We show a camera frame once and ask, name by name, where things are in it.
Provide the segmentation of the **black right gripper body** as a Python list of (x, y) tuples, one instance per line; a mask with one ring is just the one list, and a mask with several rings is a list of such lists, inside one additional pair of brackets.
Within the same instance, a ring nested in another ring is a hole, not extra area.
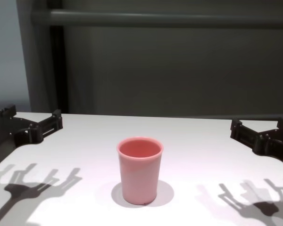
[(255, 141), (255, 154), (283, 162), (283, 129), (260, 132)]

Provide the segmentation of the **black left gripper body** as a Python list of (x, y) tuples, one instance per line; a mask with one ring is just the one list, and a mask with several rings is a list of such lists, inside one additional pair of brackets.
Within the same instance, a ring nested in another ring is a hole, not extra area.
[(32, 144), (30, 131), (32, 121), (15, 118), (0, 117), (0, 149), (13, 149)]

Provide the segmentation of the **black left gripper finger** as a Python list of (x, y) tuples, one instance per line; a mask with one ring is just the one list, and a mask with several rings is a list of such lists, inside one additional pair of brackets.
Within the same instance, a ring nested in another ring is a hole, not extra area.
[(45, 137), (63, 129), (61, 110), (55, 110), (52, 115), (40, 122), (34, 122), (29, 125), (28, 137), (30, 144), (39, 144)]
[(8, 105), (0, 109), (0, 136), (13, 134), (13, 118), (16, 115), (16, 106)]

